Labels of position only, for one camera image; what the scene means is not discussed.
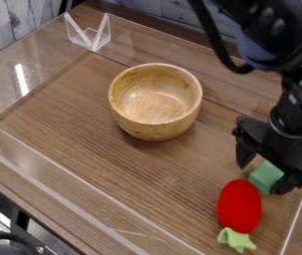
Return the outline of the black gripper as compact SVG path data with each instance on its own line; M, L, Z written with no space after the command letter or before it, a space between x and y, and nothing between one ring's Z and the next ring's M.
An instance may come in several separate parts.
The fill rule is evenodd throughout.
M284 195L302 188L302 136L281 133L270 123L246 116L236 119L236 161L244 169L256 154L269 160L284 172L273 193Z

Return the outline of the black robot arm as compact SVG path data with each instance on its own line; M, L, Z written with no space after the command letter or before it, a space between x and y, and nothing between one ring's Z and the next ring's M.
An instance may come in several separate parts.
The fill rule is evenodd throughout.
M302 0L214 0L237 28L238 51L256 69L281 77L268 120L236 121L237 164L260 154L284 172L269 191L302 188Z

